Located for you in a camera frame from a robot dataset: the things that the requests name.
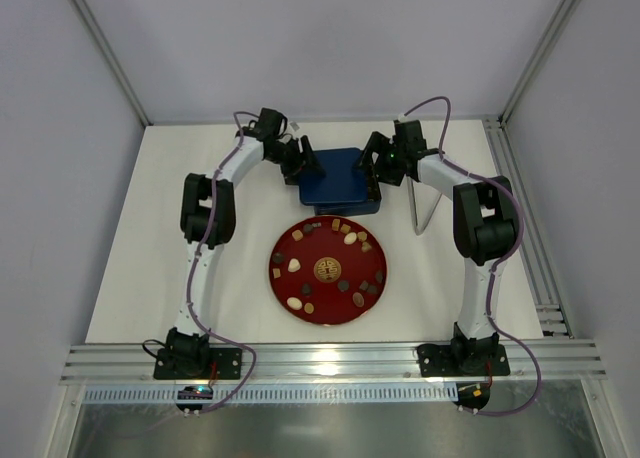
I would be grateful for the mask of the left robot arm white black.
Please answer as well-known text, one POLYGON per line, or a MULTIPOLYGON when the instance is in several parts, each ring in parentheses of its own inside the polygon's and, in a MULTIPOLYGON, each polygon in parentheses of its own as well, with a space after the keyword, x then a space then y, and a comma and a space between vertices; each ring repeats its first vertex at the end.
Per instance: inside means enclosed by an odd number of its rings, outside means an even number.
POLYGON ((243 354, 255 360, 255 351, 216 334, 204 318, 222 253, 236 228, 236 189, 263 161, 279 166, 287 184, 295 184, 305 170, 324 173, 306 136, 286 136, 289 121, 281 112, 263 108, 257 114, 237 111, 233 117, 237 132, 229 153, 212 172, 191 173, 184 180, 180 229, 187 245, 185 298, 155 353, 157 380, 235 381, 248 376, 241 371, 243 354))

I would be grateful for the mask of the blue tin lid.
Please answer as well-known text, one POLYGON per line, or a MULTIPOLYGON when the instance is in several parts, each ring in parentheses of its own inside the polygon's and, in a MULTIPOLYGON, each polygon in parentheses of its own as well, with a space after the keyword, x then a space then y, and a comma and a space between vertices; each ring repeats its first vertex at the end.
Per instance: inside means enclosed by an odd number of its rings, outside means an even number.
POLYGON ((368 197, 365 172, 356 168, 358 148, 319 150, 314 153, 324 174, 303 170, 299 175, 299 200, 306 206, 351 205, 368 197))

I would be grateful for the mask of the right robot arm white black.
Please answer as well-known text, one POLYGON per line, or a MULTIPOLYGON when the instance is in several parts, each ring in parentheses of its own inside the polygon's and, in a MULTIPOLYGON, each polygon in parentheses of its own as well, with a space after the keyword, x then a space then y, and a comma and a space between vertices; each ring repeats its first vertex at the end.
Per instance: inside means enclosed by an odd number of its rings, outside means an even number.
POLYGON ((461 310, 447 344, 417 347, 424 377, 506 376, 510 369, 501 344, 495 305, 503 270, 523 238, 523 219, 510 181, 464 169, 440 148, 428 147, 417 121, 396 121, 388 138, 373 132, 356 168, 398 186, 406 178, 427 185, 453 206, 453 238, 465 263, 461 310))

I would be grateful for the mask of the metal tongs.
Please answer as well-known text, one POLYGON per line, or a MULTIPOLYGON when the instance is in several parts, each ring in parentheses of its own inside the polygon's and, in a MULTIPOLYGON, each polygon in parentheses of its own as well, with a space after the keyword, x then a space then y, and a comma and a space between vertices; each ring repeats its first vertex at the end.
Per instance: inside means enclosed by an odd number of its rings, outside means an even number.
POLYGON ((417 193, 418 186, 418 182, 411 178, 408 179, 407 191, 411 224, 414 234, 421 236, 429 227, 442 199, 442 194, 438 191, 430 191, 426 202, 423 203, 417 193))

